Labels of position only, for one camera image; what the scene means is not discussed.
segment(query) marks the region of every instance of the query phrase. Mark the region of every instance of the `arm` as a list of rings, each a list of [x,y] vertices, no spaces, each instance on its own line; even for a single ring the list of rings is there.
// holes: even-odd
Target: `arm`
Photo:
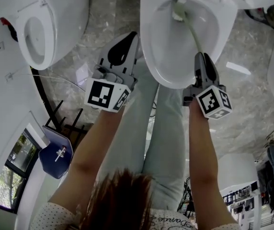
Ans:
[[[190,180],[199,230],[236,223],[218,188],[218,161],[209,132],[196,99],[189,116]]]
[[[79,144],[64,183],[49,202],[58,204],[73,214],[82,203],[87,209],[96,176],[118,129],[124,108],[119,113],[101,111],[95,124]]]

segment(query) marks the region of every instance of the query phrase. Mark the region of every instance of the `gray marble floor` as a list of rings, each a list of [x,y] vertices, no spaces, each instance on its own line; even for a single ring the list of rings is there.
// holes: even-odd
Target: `gray marble floor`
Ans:
[[[90,19],[83,38],[72,52],[40,74],[63,76],[76,82],[76,70],[86,65],[92,71],[106,43],[123,33],[139,31],[139,7],[140,0],[91,0]],[[263,146],[266,136],[274,130],[274,97],[267,82],[273,46],[274,30],[239,11],[216,64],[221,83],[226,85],[234,106],[232,115],[221,121],[210,121],[218,157],[226,153],[253,153],[260,160],[259,167],[263,160],[267,160]],[[226,68],[227,62],[246,67],[251,75]],[[67,123],[73,122],[81,108],[84,108],[84,112],[78,125],[95,121],[98,111],[83,104],[82,91],[58,80],[43,79],[43,84],[51,103],[57,105],[64,100],[60,115],[68,117]],[[183,111],[183,124],[188,133],[189,111]],[[149,133],[152,132],[153,124],[150,123]]]

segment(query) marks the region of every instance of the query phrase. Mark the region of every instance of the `white cable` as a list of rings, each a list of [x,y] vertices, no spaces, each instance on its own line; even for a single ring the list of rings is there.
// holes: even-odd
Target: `white cable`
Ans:
[[[83,91],[84,93],[86,91],[84,91],[80,86],[78,86],[77,84],[65,79],[65,78],[55,78],[55,77],[50,77],[50,76],[41,76],[41,75],[34,75],[34,74],[19,74],[19,75],[29,75],[29,76],[34,76],[34,77],[41,77],[41,78],[48,78],[48,79],[57,79],[57,80],[62,80],[62,81],[66,81],[68,83],[71,83],[72,85],[74,85],[75,87],[79,88],[81,91]]]

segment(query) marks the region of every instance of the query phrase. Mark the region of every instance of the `wall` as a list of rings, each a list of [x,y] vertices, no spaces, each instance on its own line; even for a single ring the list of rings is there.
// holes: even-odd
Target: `wall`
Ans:
[[[0,209],[0,229],[13,230],[15,228],[17,215]]]
[[[31,222],[33,221],[34,217],[36,216],[38,210],[40,207],[46,203],[51,196],[54,194],[56,189],[58,188],[58,185],[60,183],[60,180],[57,180],[53,178],[50,175],[46,175],[46,178],[41,186],[40,192],[38,194],[35,207],[33,208],[33,212],[31,215]]]
[[[258,181],[252,154],[226,154],[219,159],[218,164],[218,185],[222,196]]]
[[[0,51],[1,173],[13,145],[26,127],[28,127],[28,130],[40,146],[46,146],[47,140],[40,127],[47,121],[48,114],[37,91],[33,77],[25,75],[30,74],[31,71],[21,55],[18,44],[11,38],[8,28],[1,23],[0,42],[4,42],[5,45],[5,50]],[[6,81],[5,76],[14,72],[16,74],[13,80]],[[36,197],[45,176],[46,174],[43,172],[41,164],[37,163],[25,188],[19,207],[20,213],[25,205],[28,205],[28,210],[34,208]],[[17,229],[25,230],[26,228],[24,227],[28,226],[28,222],[27,220],[22,221],[22,217],[19,218],[18,212],[17,226],[19,226],[19,220],[21,220],[21,225]]]

